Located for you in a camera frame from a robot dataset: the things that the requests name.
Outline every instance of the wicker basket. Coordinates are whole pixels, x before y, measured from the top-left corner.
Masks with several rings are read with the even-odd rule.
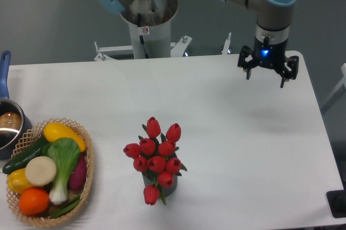
[[[29,217],[29,216],[23,215],[22,212],[19,211],[19,207],[18,207],[20,194],[12,192],[9,189],[7,189],[6,196],[7,196],[7,202],[9,204],[9,208],[16,215],[16,218],[18,220],[26,223],[28,226],[49,227],[49,226],[55,226],[63,222],[66,222],[67,220],[72,218],[78,212],[78,210],[81,209],[81,207],[84,205],[90,193],[92,176],[94,174],[94,152],[92,149],[92,143],[91,143],[91,139],[88,132],[84,129],[83,126],[81,126],[75,121],[63,118],[63,119],[50,119],[49,121],[38,123],[36,127],[34,127],[33,129],[29,129],[26,133],[23,134],[22,138],[19,139],[18,144],[16,144],[16,147],[13,151],[12,157],[22,152],[29,145],[31,145],[37,138],[39,138],[43,134],[44,127],[50,122],[58,122],[66,126],[69,126],[71,129],[77,132],[84,139],[87,145],[86,156],[85,156],[85,161],[87,164],[86,165],[87,167],[86,182],[85,182],[84,188],[79,192],[69,190],[68,200],[71,200],[73,197],[80,194],[81,201],[71,212],[57,219],[52,219],[48,216],[47,217],[44,217],[44,216]],[[50,205],[48,209],[52,209],[52,208],[54,208],[53,205]]]

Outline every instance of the gray vase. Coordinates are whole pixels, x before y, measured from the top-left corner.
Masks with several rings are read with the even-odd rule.
[[[148,185],[152,184],[152,181],[150,179],[148,179],[147,177],[145,177],[143,174],[143,181],[144,181],[144,185],[147,187]],[[170,194],[172,194],[175,189],[177,188],[178,185],[178,176],[177,175],[173,175],[173,184],[172,186],[170,186],[169,188],[165,188],[162,187],[162,191],[163,191],[163,195],[166,197],[168,197]]]

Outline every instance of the white radish slice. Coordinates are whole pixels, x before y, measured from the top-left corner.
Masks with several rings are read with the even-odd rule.
[[[46,156],[33,158],[25,169],[25,177],[34,186],[44,186],[54,180],[56,165]]]

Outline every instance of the black stand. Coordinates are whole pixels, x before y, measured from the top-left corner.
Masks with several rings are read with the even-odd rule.
[[[346,218],[346,191],[329,191],[327,199],[334,218]]]

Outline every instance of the saucepan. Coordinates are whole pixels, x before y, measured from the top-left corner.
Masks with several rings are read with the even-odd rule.
[[[7,77],[11,52],[4,51],[0,59],[0,160],[10,159],[16,143],[31,128],[22,108],[9,98]]]

